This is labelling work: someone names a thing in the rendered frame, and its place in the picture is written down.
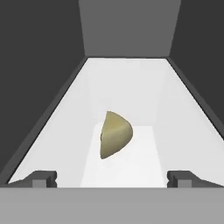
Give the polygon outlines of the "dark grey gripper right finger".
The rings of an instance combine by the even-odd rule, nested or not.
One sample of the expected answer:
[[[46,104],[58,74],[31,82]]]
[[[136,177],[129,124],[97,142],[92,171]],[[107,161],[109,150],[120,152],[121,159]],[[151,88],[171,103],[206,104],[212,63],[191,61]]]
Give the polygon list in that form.
[[[187,187],[212,187],[224,188],[224,185],[219,185],[207,180],[201,179],[191,171],[168,171],[167,172],[167,187],[187,188]]]

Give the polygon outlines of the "yellow cheese wedge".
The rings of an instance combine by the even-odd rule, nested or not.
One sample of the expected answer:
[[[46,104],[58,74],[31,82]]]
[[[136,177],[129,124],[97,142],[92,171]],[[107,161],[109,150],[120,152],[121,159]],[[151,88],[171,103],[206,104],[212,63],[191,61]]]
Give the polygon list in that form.
[[[120,151],[132,137],[131,124],[117,113],[108,111],[101,129],[101,159],[108,158]]]

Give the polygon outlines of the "white fridge drawer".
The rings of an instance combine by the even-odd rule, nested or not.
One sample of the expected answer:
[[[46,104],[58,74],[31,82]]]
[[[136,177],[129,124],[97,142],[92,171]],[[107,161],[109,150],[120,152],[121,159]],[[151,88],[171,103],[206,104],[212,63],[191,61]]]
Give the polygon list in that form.
[[[171,170],[224,186],[224,139],[167,59],[88,58],[40,133],[20,147],[0,185],[55,171],[64,187],[164,187]],[[107,112],[128,120],[131,141],[100,157]]]

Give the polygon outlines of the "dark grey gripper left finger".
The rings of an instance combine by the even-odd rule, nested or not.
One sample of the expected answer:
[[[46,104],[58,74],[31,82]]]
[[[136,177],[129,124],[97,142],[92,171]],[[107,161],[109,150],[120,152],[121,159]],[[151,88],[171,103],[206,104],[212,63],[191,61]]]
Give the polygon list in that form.
[[[34,171],[26,178],[8,184],[8,187],[51,188],[56,187],[56,171]]]

